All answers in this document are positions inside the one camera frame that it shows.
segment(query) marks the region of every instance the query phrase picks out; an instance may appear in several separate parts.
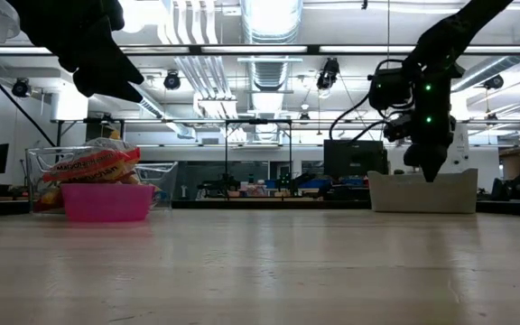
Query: ceiling duct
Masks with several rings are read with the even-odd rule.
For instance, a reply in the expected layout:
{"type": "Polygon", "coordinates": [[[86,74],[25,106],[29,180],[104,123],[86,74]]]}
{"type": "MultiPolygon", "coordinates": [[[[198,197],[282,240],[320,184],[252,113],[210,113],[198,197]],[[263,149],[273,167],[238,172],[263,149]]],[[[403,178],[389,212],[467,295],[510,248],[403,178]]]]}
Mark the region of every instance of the ceiling duct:
{"type": "MultiPolygon", "coordinates": [[[[296,41],[302,0],[240,0],[240,5],[246,43],[290,44],[296,41]]],[[[286,82],[290,64],[286,61],[288,57],[272,58],[276,59],[275,62],[250,63],[251,83],[258,90],[276,91],[286,82]]]]}
{"type": "MultiPolygon", "coordinates": [[[[143,90],[140,86],[134,86],[135,90],[137,90],[140,95],[142,95],[142,102],[138,104],[139,107],[145,109],[150,112],[155,118],[158,119],[172,119],[170,116],[167,116],[163,107],[155,101],[155,99],[150,96],[145,90],[143,90]]],[[[166,126],[170,127],[180,139],[195,139],[196,138],[196,130],[192,127],[187,127],[185,125],[177,124],[177,123],[166,123],[166,126]]]]}
{"type": "Polygon", "coordinates": [[[519,63],[520,56],[492,57],[483,60],[467,70],[464,77],[452,86],[451,91],[458,92],[479,85],[519,63]]]}

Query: snack bag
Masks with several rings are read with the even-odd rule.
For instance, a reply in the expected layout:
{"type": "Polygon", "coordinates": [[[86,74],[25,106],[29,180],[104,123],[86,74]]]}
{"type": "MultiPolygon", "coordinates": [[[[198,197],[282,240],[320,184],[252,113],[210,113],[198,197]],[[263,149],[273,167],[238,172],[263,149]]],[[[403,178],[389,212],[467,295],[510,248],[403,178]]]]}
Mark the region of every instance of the snack bag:
{"type": "Polygon", "coordinates": [[[127,180],[140,160],[140,149],[120,140],[98,138],[84,145],[86,149],[53,165],[43,174],[43,181],[101,183],[127,180]]]}

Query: ceiling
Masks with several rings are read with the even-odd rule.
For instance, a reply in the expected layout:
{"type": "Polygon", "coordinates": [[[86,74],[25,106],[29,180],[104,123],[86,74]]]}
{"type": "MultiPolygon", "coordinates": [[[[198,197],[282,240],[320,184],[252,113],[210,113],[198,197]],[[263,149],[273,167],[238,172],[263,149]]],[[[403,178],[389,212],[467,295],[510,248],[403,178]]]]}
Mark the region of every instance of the ceiling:
{"type": "MultiPolygon", "coordinates": [[[[435,11],[450,11],[460,8],[465,0],[457,1],[420,1],[402,0],[390,4],[391,10],[387,10],[387,1],[370,0],[369,8],[361,10],[358,1],[331,1],[304,0],[302,20],[298,43],[303,44],[415,44],[418,37],[433,24],[447,14],[432,14],[435,11]]],[[[216,32],[218,40],[222,43],[241,43],[243,33],[241,15],[237,0],[218,0],[216,2],[216,32]]],[[[156,0],[137,1],[133,5],[159,5],[156,0]]],[[[146,26],[135,33],[114,32],[113,37],[120,45],[130,44],[161,44],[157,35],[156,23],[158,16],[145,17],[146,26]]],[[[510,10],[506,10],[491,23],[489,23],[473,40],[473,44],[515,44],[520,39],[520,1],[515,0],[510,10]]],[[[10,40],[6,45],[30,44],[24,34],[10,40]]],[[[315,87],[314,77],[326,61],[324,56],[305,56],[302,62],[294,63],[290,70],[290,78],[285,90],[292,91],[286,94],[283,101],[284,116],[297,118],[302,104],[308,104],[308,111],[312,118],[332,119],[341,111],[352,107],[367,93],[368,81],[366,76],[371,74],[377,63],[386,56],[342,56],[339,57],[341,78],[332,87],[328,98],[320,98],[315,87]]],[[[470,69],[488,57],[461,56],[458,60],[465,69],[470,69]]],[[[167,70],[176,70],[172,57],[133,57],[133,64],[145,75],[150,76],[143,87],[163,107],[169,108],[177,117],[193,117],[191,107],[193,101],[193,89],[185,79],[182,80],[178,90],[165,90],[163,78],[167,70]]],[[[249,83],[247,68],[243,63],[238,63],[236,57],[223,58],[225,72],[230,87],[237,97],[237,112],[246,113],[250,107],[249,83]]],[[[44,57],[0,57],[0,75],[5,77],[5,72],[17,68],[50,68],[60,69],[55,58],[44,57]]],[[[487,108],[500,109],[520,103],[520,64],[501,73],[505,79],[505,86],[499,90],[488,92],[486,100],[485,90],[472,88],[463,94],[469,99],[469,114],[482,116],[487,108]]],[[[42,87],[44,91],[58,90],[57,79],[38,79],[35,86],[42,87]]],[[[114,116],[126,116],[146,118],[137,105],[122,100],[97,97],[90,101],[91,110],[101,110],[112,113],[114,116]]],[[[365,118],[377,118],[374,110],[364,105],[360,115],[365,118]]],[[[520,119],[520,108],[503,116],[507,119],[520,119]]],[[[508,125],[507,130],[519,129],[520,125],[508,125]]]]}

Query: desk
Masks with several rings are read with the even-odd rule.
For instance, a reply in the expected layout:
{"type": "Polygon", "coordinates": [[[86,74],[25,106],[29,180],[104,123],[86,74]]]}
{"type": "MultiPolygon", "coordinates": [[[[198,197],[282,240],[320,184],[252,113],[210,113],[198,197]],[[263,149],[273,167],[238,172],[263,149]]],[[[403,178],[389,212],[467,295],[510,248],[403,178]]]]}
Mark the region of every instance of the desk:
{"type": "Polygon", "coordinates": [[[519,324],[520,217],[0,218],[0,324],[519,324]]]}

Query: black cable wire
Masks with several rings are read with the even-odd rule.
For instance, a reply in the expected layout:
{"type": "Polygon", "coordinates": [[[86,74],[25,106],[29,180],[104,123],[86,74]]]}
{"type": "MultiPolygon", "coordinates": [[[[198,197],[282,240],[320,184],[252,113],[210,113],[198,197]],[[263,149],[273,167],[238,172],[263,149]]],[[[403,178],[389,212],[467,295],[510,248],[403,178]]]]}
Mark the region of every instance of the black cable wire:
{"type": "MultiPolygon", "coordinates": [[[[375,73],[377,73],[379,70],[380,70],[380,67],[382,67],[383,64],[387,63],[387,62],[394,62],[394,63],[403,63],[404,61],[403,60],[400,60],[400,59],[385,59],[385,60],[381,60],[378,65],[376,65],[376,68],[375,68],[375,73]]],[[[333,137],[332,137],[332,130],[334,130],[334,127],[340,122],[340,120],[342,118],[344,118],[344,116],[347,116],[348,114],[352,113],[355,109],[358,109],[359,107],[361,107],[368,99],[368,94],[366,96],[364,96],[356,105],[354,105],[351,109],[347,110],[346,112],[342,113],[336,120],[334,120],[334,123],[332,123],[332,125],[330,126],[330,129],[329,129],[329,139],[330,140],[334,140],[333,137]]],[[[403,106],[402,108],[408,108],[407,106],[408,105],[411,105],[412,106],[413,103],[411,104],[407,104],[405,106],[403,106]]],[[[363,134],[365,134],[366,132],[370,131],[370,129],[372,129],[374,126],[376,125],[379,125],[379,124],[383,124],[386,122],[386,116],[385,114],[383,114],[383,112],[377,110],[376,112],[378,112],[378,114],[382,117],[381,120],[373,123],[372,125],[369,125],[367,127],[365,127],[364,131],[361,132],[359,135],[357,135],[354,139],[352,139],[350,141],[350,143],[353,143],[355,142],[356,140],[358,140],[363,134]]]]}
{"type": "Polygon", "coordinates": [[[366,132],[370,131],[373,127],[377,126],[377,125],[382,125],[384,124],[386,121],[385,120],[379,120],[379,121],[376,121],[375,123],[367,126],[364,130],[362,130],[357,136],[354,137],[354,139],[348,141],[347,144],[353,144],[355,143],[358,139],[360,139],[362,137],[362,135],[364,135],[366,132]]]}
{"type": "Polygon", "coordinates": [[[342,113],[339,117],[337,117],[337,119],[334,120],[334,122],[332,123],[332,125],[330,126],[330,129],[329,129],[329,139],[330,140],[334,140],[333,137],[332,137],[332,130],[334,130],[334,126],[336,126],[340,120],[342,118],[344,118],[344,116],[347,116],[348,114],[352,113],[355,109],[358,109],[359,107],[361,107],[368,99],[368,94],[366,96],[364,96],[362,99],[360,99],[360,101],[354,105],[351,109],[349,109],[348,111],[342,113]]]}
{"type": "Polygon", "coordinates": [[[35,122],[31,116],[29,116],[27,114],[27,112],[25,112],[23,110],[23,108],[17,103],[17,101],[15,101],[15,99],[9,94],[9,92],[7,91],[7,89],[5,89],[1,83],[0,83],[0,90],[4,93],[4,95],[9,99],[11,100],[11,102],[15,105],[15,107],[17,107],[17,109],[19,109],[20,112],[22,112],[23,116],[25,116],[25,118],[27,118],[32,124],[33,126],[35,126],[35,128],[43,135],[43,137],[45,138],[45,140],[52,146],[56,146],[53,141],[50,139],[49,136],[47,136],[45,134],[45,132],[43,131],[43,129],[37,124],[37,122],[35,122]]]}

